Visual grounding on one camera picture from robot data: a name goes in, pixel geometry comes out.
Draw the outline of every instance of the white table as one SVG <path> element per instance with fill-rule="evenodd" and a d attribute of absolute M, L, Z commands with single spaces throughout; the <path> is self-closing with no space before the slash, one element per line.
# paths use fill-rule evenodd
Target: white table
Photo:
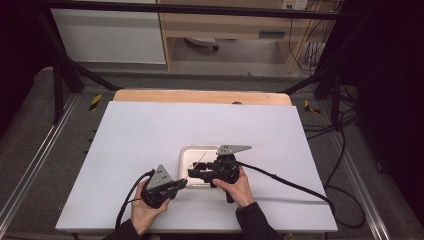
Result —
<path fill-rule="evenodd" d="M 179 174 L 187 145 L 251 145 L 237 160 L 324 194 L 295 107 L 205 103 L 110 102 L 56 228 L 112 231 L 128 191 L 163 164 Z M 337 231 L 329 206 L 314 196 L 246 169 L 255 200 L 284 232 Z M 123 221 L 130 216 L 130 205 Z M 219 189 L 184 189 L 151 232 L 239 232 L 235 204 Z"/>

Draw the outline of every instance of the black sleeve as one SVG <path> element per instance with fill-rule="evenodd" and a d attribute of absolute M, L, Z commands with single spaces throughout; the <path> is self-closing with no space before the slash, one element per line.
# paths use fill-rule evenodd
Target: black sleeve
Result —
<path fill-rule="evenodd" d="M 237 221 L 243 231 L 244 240 L 282 240 L 283 238 L 268 224 L 258 203 L 237 209 Z"/>
<path fill-rule="evenodd" d="M 138 236 L 137 231 L 135 231 L 134 226 L 130 219 L 121 224 L 121 226 L 115 230 L 109 236 L 103 238 L 103 240 L 143 240 L 142 236 Z"/>

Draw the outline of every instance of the gray carpet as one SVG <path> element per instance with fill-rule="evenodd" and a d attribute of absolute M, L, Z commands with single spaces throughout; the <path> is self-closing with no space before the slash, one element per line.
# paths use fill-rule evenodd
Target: gray carpet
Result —
<path fill-rule="evenodd" d="M 161 75 L 161 74 L 103 74 L 116 84 L 127 88 L 165 88 L 165 89 L 204 89 L 204 90 L 237 90 L 274 92 L 292 85 L 291 79 L 251 77 L 212 77 L 192 75 Z M 37 151 L 44 136 L 47 134 L 53 120 L 52 79 L 48 72 L 40 73 L 36 84 L 23 108 L 15 117 L 9 130 L 2 136 L 0 142 L 0 167 L 2 170 L 0 200 L 2 205 L 18 183 L 20 176 Z M 8 236 L 18 233 L 31 234 L 29 238 L 55 239 L 54 236 L 69 236 L 68 233 L 54 229 L 60 215 L 59 207 L 70 193 L 79 169 L 89 150 L 89 139 L 94 138 L 101 121 L 107 102 L 113 98 L 113 92 L 103 94 L 96 111 L 88 111 L 96 91 L 91 90 L 79 95 L 63 132 L 57 139 L 52 151 L 35 179 L 24 202 L 7 230 Z M 322 114 L 306 112 L 304 100 L 314 102 L 309 94 L 313 86 L 306 88 L 302 94 L 292 96 L 293 104 L 298 107 L 303 124 L 325 125 Z M 424 239 L 422 226 L 416 220 L 413 212 L 396 188 L 390 176 L 379 173 L 375 158 L 364 138 L 361 127 L 350 125 L 346 127 L 348 149 L 355 160 L 363 179 L 375 201 L 381 217 L 393 239 Z M 331 134 L 325 134 L 309 141 L 312 154 L 316 161 L 322 181 L 330 174 L 340 154 L 335 147 Z M 349 179 L 346 177 L 343 165 L 339 167 L 331 181 L 332 185 L 343 188 L 353 194 Z M 329 197 L 336 205 L 336 217 L 343 222 L 355 224 L 361 219 L 359 208 L 338 192 L 329 190 Z M 163 236 L 172 239 L 207 239 L 207 236 Z M 359 229 L 350 229 L 339 225 L 337 233 L 330 233 L 330 239 L 373 239 L 367 224 Z M 294 234 L 294 239 L 321 239 L 320 235 Z"/>

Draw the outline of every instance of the hand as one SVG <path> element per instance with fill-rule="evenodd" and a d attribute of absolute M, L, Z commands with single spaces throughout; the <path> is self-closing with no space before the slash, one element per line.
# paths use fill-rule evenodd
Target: hand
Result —
<path fill-rule="evenodd" d="M 145 183 L 143 181 L 138 184 L 134 199 L 140 198 Z M 147 206 L 143 199 L 131 202 L 131 222 L 139 236 L 149 229 L 159 214 L 168 209 L 170 201 L 171 199 L 167 199 L 158 209 Z"/>
<path fill-rule="evenodd" d="M 213 179 L 212 182 L 217 187 L 230 193 L 231 197 L 234 199 L 234 202 L 237 203 L 238 208 L 242 209 L 255 201 L 253 200 L 252 192 L 250 191 L 247 175 L 244 173 L 244 170 L 241 166 L 239 166 L 239 169 L 239 179 L 233 184 L 224 182 L 219 179 Z"/>

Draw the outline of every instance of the black cable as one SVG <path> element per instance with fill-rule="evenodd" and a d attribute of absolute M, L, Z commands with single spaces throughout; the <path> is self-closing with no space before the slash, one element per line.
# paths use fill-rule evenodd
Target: black cable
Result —
<path fill-rule="evenodd" d="M 346 194 L 347 196 L 349 196 L 353 201 L 356 202 L 356 204 L 359 206 L 359 209 L 360 209 L 360 211 L 362 213 L 362 219 L 361 219 L 361 222 L 359 224 L 356 224 L 356 225 L 347 224 L 347 223 L 344 223 L 343 221 L 339 220 L 338 218 L 334 217 L 335 220 L 336 220 L 336 222 L 339 223 L 340 225 L 343 225 L 345 227 L 356 229 L 356 228 L 362 227 L 365 224 L 365 221 L 366 221 L 365 211 L 364 211 L 364 209 L 362 207 L 362 204 L 358 201 L 358 199 L 356 199 L 355 196 L 353 196 L 352 194 L 348 193 L 347 191 L 345 191 L 345 190 L 343 190 L 341 188 L 338 188 L 338 187 L 335 187 L 335 186 L 331 186 L 330 185 L 330 181 L 333 178 L 336 170 L 338 169 L 338 167 L 339 167 L 339 165 L 340 165 L 340 163 L 341 163 L 341 161 L 343 159 L 344 152 L 345 152 L 345 149 L 346 149 L 346 136 L 344 134 L 343 127 L 344 127 L 344 125 L 345 125 L 346 122 L 350 122 L 350 121 L 356 120 L 356 114 L 354 114 L 352 116 L 349 116 L 348 118 L 350 118 L 350 120 L 348 120 L 348 121 L 344 120 L 345 115 L 347 113 L 349 113 L 349 112 L 352 112 L 352 111 L 354 111 L 354 110 L 353 109 L 347 110 L 347 111 L 343 112 L 343 114 L 340 116 L 340 125 L 341 126 L 340 126 L 339 129 L 340 129 L 340 134 L 342 135 L 342 141 L 343 141 L 343 143 L 342 143 L 342 149 L 341 149 L 340 157 L 337 159 L 336 165 L 334 166 L 334 168 L 333 168 L 330 176 L 327 178 L 327 181 L 324 184 L 324 190 L 327 192 L 327 189 L 328 188 L 331 188 L 331 189 L 340 191 L 340 192 Z"/>
<path fill-rule="evenodd" d="M 347 113 L 349 113 L 349 112 L 351 112 L 351 111 L 353 111 L 353 110 L 351 109 L 351 110 L 345 111 L 345 112 L 341 115 L 341 117 L 340 117 L 340 122 L 343 122 L 343 117 L 345 116 L 345 114 L 347 114 Z M 339 157 L 339 159 L 337 159 L 337 162 L 336 162 L 336 165 L 335 165 L 335 166 L 334 166 L 334 168 L 333 168 L 333 171 L 331 172 L 330 176 L 327 178 L 327 181 L 326 181 L 326 182 L 325 182 L 325 184 L 324 184 L 324 189 L 325 189 L 325 186 L 329 185 L 329 183 L 330 183 L 330 181 L 331 181 L 331 178 L 333 178 L 334 173 L 336 172 L 337 168 L 339 167 L 339 165 L 340 165 L 340 163 L 341 163 L 341 161 L 342 161 L 342 159 L 343 159 L 343 155 L 344 155 L 345 148 L 346 148 L 346 137 L 345 137 L 345 134 L 344 134 L 344 131 L 343 131 L 343 124 L 342 124 L 342 126 L 340 127 L 340 134 L 342 135 L 342 140 L 343 140 L 343 143 L 342 143 L 342 150 L 341 150 L 341 153 L 340 153 L 340 157 Z"/>
<path fill-rule="evenodd" d="M 315 191 L 312 191 L 312 190 L 310 190 L 310 189 L 307 189 L 307 188 L 305 188 L 305 187 L 299 186 L 299 185 L 297 185 L 297 184 L 294 184 L 294 183 L 292 183 L 292 182 L 289 182 L 289 181 L 287 181 L 287 180 L 285 180 L 285 179 L 283 179 L 283 178 L 278 177 L 278 176 L 277 176 L 277 175 L 275 175 L 275 174 L 268 173 L 268 172 L 266 172 L 266 171 L 264 171 L 264 170 L 262 170 L 262 169 L 260 169 L 260 168 L 257 168 L 257 167 L 254 167 L 254 166 L 250 166 L 250 165 L 247 165 L 247 164 L 242 163 L 242 162 L 239 162 L 239 161 L 237 161 L 237 163 L 238 163 L 238 164 L 240 164 L 240 165 L 241 165 L 241 166 L 243 166 L 243 167 L 247 167 L 247 168 L 251 168 L 251 169 L 253 169 L 253 170 L 256 170 L 256 171 L 258 171 L 258 172 L 260 172 L 260 173 L 262 173 L 262 174 L 264 174 L 264 175 L 266 175 L 266 176 L 268 176 L 268 177 L 271 177 L 272 179 L 277 180 L 277 181 L 279 181 L 279 182 L 281 182 L 281 183 L 283 183 L 283 184 L 286 184 L 286 185 L 288 185 L 288 186 L 290 186 L 290 187 L 293 187 L 293 188 L 299 189 L 299 190 L 301 190 L 301 191 L 304 191 L 304 192 L 306 192 L 306 193 L 309 193 L 309 194 L 311 194 L 311 195 L 313 195 L 313 196 L 315 196 L 315 197 L 318 197 L 318 198 L 320 198 L 320 199 L 324 200 L 324 201 L 325 201 L 325 202 L 327 202 L 327 203 L 328 203 L 328 205 L 330 206 L 330 209 L 331 209 L 331 212 L 333 213 L 333 215 L 335 215 L 335 214 L 336 214 L 336 209 L 335 209 L 335 207 L 334 207 L 333 202 L 331 202 L 331 201 L 330 201 L 330 199 L 328 199 L 328 198 L 327 198 L 327 197 L 325 197 L 324 195 L 319 194 L 319 193 L 317 193 L 317 192 L 315 192 Z"/>
<path fill-rule="evenodd" d="M 347 196 L 349 196 L 353 201 L 355 201 L 355 203 L 358 205 L 358 207 L 359 207 L 359 209 L 361 210 L 361 213 L 362 213 L 362 218 L 361 218 L 361 222 L 360 223 L 358 223 L 358 224 L 354 224 L 354 225 L 351 225 L 351 224 L 347 224 L 347 223 L 344 223 L 344 222 L 342 222 L 341 220 L 339 220 L 339 219 L 337 219 L 337 218 L 335 218 L 336 219 L 336 222 L 338 222 L 340 225 L 343 225 L 343 226 L 345 226 L 345 227 L 348 227 L 348 228 L 361 228 L 364 224 L 365 224 L 365 221 L 367 220 L 366 219 L 366 217 L 365 217 L 365 210 L 364 210 L 364 208 L 362 207 L 362 204 L 359 202 L 359 200 L 358 199 L 356 199 L 356 197 L 355 196 L 353 196 L 352 194 L 350 194 L 350 193 L 348 193 L 347 191 L 345 191 L 345 190 L 343 190 L 343 189 L 341 189 L 341 188 L 338 188 L 338 187 L 335 187 L 335 186 L 331 186 L 331 185 L 327 185 L 327 186 L 325 186 L 327 189 L 328 188 L 330 188 L 330 189 L 334 189 L 334 190 L 337 190 L 337 191 L 339 191 L 339 192 L 341 192 L 341 193 L 344 193 L 345 195 L 347 195 Z"/>
<path fill-rule="evenodd" d="M 294 61 L 296 62 L 296 65 L 299 67 L 300 71 L 301 71 L 302 73 L 304 73 L 305 75 L 308 75 L 308 73 L 307 73 L 307 72 L 305 72 L 307 69 L 302 68 L 302 66 L 300 65 L 300 63 L 297 61 L 296 56 L 294 55 L 293 50 L 292 50 L 292 48 L 291 48 L 291 32 L 292 32 L 292 29 L 293 29 L 293 18 L 291 18 L 291 19 L 290 19 L 289 50 L 290 50 L 291 55 L 292 55 L 292 56 L 293 56 L 293 58 L 294 58 Z"/>
<path fill-rule="evenodd" d="M 316 134 L 316 135 L 313 135 L 313 136 L 309 136 L 309 137 L 307 137 L 307 140 L 310 140 L 310 139 L 313 139 L 313 138 L 319 137 L 319 136 L 321 136 L 321 135 L 324 135 L 324 134 L 326 134 L 326 133 L 329 133 L 329 132 L 331 132 L 331 131 L 334 131 L 334 130 L 336 130 L 338 127 L 345 127 L 345 126 L 347 126 L 347 125 L 350 125 L 350 124 L 352 124 L 352 123 L 356 122 L 356 120 L 357 120 L 356 115 L 355 115 L 355 116 L 351 116 L 349 120 L 347 120 L 347 121 L 344 121 L 344 122 L 340 123 L 340 124 L 339 124 L 339 126 L 331 126 L 331 127 L 327 128 L 327 129 L 323 129 L 321 133 Z"/>
<path fill-rule="evenodd" d="M 119 226 L 121 226 L 121 219 L 122 216 L 124 215 L 125 212 L 125 208 L 127 207 L 127 204 L 130 203 L 131 201 L 128 201 L 131 197 L 132 192 L 134 191 L 134 189 L 137 187 L 138 183 L 145 177 L 150 176 L 152 177 L 153 174 L 155 174 L 155 170 L 151 170 L 149 172 L 146 172 L 145 174 L 143 174 L 141 177 L 139 177 L 137 179 L 137 181 L 134 183 L 134 185 L 132 186 L 130 192 L 128 193 L 127 197 L 125 198 L 124 203 L 122 204 L 121 210 L 118 213 L 118 217 L 116 217 L 116 223 L 115 223 L 115 230 L 117 230 L 119 228 Z"/>

